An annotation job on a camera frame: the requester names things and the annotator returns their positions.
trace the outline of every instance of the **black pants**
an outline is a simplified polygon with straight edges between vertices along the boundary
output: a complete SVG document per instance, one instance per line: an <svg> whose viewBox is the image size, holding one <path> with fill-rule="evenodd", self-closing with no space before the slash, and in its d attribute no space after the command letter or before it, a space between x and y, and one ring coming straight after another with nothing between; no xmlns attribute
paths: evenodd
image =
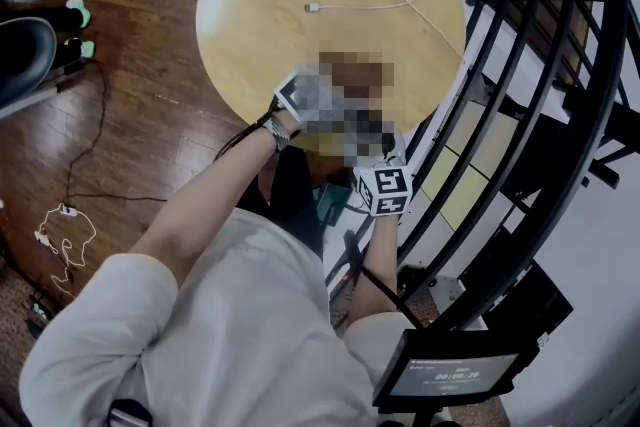
<svg viewBox="0 0 640 427"><path fill-rule="evenodd" d="M262 196L255 178L237 207L271 220L322 259L324 228L313 202L311 173L303 150L287 147L280 154L271 187L271 205Z"/></svg>
<svg viewBox="0 0 640 427"><path fill-rule="evenodd" d="M43 18L51 24L56 32L71 32L82 25L82 13L78 9L67 7L50 7L25 9L22 11L0 11L0 22L16 18ZM26 69L33 60L34 42L19 30L8 30L4 36L5 58L0 64L0 71L7 75L18 74ZM58 45L51 69L68 66L80 59L80 41L70 41L68 45Z"/></svg>

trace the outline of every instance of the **white shirt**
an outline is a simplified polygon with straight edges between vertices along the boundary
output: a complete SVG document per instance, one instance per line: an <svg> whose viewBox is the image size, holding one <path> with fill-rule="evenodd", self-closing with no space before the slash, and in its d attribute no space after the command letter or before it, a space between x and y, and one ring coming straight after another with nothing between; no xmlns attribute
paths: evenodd
<svg viewBox="0 0 640 427"><path fill-rule="evenodd" d="M34 427L104 425L116 398L159 427L375 425L399 313L329 324L320 259L235 210L178 290L146 255L108 258L44 330L20 377Z"/></svg>

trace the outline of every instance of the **person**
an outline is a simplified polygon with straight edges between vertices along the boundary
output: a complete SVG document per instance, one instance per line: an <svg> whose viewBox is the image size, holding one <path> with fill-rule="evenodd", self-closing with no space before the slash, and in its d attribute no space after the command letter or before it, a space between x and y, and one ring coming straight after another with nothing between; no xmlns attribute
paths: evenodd
<svg viewBox="0 0 640 427"><path fill-rule="evenodd" d="M289 206L304 208L291 177L306 161L284 149L299 129L287 111L273 114L178 191L128 253L105 260L23 367L35 427L149 425L114 413L122 401L160 427L377 424L374 388L409 322L363 276L340 338L309 212L292 222L275 197L270 210L258 198L262 215L235 208L257 204L247 193L255 199L276 149L274 186L288 175ZM278 178L283 162L298 167ZM397 226L397 216L376 220L364 260L392 290Z"/></svg>
<svg viewBox="0 0 640 427"><path fill-rule="evenodd" d="M0 23L19 18L42 18L49 22L55 32L72 33L89 25L91 13L83 0L68 0L62 7L23 9L19 11L0 10ZM0 60L0 75L15 75L26 68L36 52L34 42L17 27L5 32L3 39L10 44L4 50L4 59ZM69 66L80 59L91 59L96 50L95 42L71 37L56 46L51 64L54 71Z"/></svg>

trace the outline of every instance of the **white wall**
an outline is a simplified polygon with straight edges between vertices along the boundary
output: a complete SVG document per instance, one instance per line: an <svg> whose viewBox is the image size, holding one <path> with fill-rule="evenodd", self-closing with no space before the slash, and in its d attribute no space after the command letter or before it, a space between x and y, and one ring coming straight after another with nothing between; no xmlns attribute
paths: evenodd
<svg viewBox="0 0 640 427"><path fill-rule="evenodd" d="M640 110L628 49L622 78ZM590 177L536 256L574 311L503 397L515 426L590 425L640 382L640 156L611 167L618 189Z"/></svg>

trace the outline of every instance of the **wooden floor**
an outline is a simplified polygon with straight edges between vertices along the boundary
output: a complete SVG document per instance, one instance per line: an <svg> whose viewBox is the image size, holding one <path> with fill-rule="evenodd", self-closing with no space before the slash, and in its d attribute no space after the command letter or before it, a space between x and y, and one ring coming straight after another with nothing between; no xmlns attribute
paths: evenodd
<svg viewBox="0 0 640 427"><path fill-rule="evenodd" d="M65 0L5 1L28 7ZM97 44L109 98L102 138L75 167L72 192L167 198L242 126L201 64L196 0L85 2L93 21L84 37ZM18 266L62 302L70 297L58 293L50 279L62 275L61 260L37 244L33 232L62 200L70 161L98 130L102 82L96 66L72 84L57 98L0 121L0 227ZM76 294L105 257L131 247L160 204L85 198L73 204L98 229L86 267L73 270L69 290ZM70 238L72 260L89 233L80 218L58 218L48 229L58 246L61 236Z"/></svg>

